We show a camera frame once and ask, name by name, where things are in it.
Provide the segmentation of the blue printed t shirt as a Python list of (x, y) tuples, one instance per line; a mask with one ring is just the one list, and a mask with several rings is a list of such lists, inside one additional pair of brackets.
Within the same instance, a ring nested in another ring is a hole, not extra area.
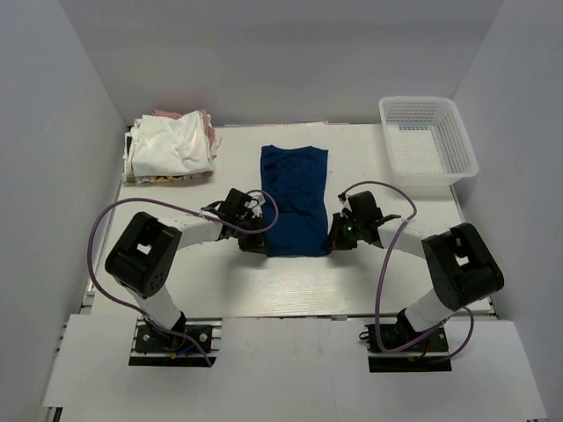
[(264, 146), (260, 156), (261, 189), (274, 198), (263, 207), (271, 257), (324, 257), (328, 236), (325, 186), (328, 151), (312, 146), (281, 149)]

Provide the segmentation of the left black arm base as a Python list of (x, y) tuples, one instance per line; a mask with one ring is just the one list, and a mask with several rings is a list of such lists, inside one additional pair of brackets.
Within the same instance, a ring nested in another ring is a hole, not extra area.
[(221, 319), (188, 319), (185, 334), (194, 342), (158, 331), (138, 318), (128, 364), (132, 367), (211, 367), (218, 355), (222, 338)]

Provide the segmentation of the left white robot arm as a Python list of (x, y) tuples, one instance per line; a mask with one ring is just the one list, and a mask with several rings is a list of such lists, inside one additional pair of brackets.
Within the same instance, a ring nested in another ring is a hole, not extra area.
[(180, 216), (135, 214), (109, 252), (105, 270), (132, 295), (133, 307), (148, 324), (166, 334), (183, 333), (186, 318), (165, 287), (176, 253), (196, 244), (234, 238), (241, 251), (267, 255), (271, 248), (266, 232), (277, 223), (279, 212), (275, 211), (272, 222), (266, 224), (262, 207), (275, 204), (271, 195), (235, 188), (225, 200), (199, 211), (158, 200), (150, 203), (179, 211)]

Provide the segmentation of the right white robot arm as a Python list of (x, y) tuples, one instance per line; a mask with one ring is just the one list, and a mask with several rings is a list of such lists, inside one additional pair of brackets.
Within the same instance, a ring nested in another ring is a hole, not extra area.
[(415, 214), (403, 218), (385, 215), (369, 191), (339, 195), (342, 209), (333, 215), (325, 241), (329, 251), (351, 251), (364, 242), (384, 250), (378, 276), (376, 310), (386, 271), (394, 251), (426, 262), (432, 287), (415, 303), (402, 309), (388, 338), (401, 346), (438, 327), (461, 308), (504, 288), (502, 271), (474, 225), (464, 222), (443, 233), (424, 229)]

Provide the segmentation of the pink folded t shirt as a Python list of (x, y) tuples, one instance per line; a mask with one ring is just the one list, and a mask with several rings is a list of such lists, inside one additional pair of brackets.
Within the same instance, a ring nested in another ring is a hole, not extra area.
[[(216, 132), (215, 128), (213, 127), (211, 115), (205, 109), (198, 110), (198, 113), (201, 115), (204, 122), (206, 136), (209, 140), (211, 156), (213, 158), (216, 158), (223, 138)], [(152, 115), (178, 120), (184, 116), (184, 113), (167, 112), (164, 110), (153, 109)]]

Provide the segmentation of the white plastic basket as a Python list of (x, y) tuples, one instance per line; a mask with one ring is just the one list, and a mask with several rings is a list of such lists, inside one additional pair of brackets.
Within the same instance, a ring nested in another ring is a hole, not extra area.
[(452, 186), (478, 174), (472, 143), (452, 100), (385, 97), (379, 101), (379, 114), (397, 185)]

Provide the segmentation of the floral folded t shirt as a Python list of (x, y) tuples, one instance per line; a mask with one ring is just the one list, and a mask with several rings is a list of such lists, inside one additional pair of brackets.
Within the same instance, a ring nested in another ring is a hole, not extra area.
[(208, 178), (213, 175), (212, 171), (205, 171), (201, 173), (180, 175), (180, 176), (127, 176), (122, 177), (123, 185), (136, 185), (136, 184), (157, 184), (157, 183), (176, 183), (183, 182), (186, 180), (197, 179), (197, 178)]

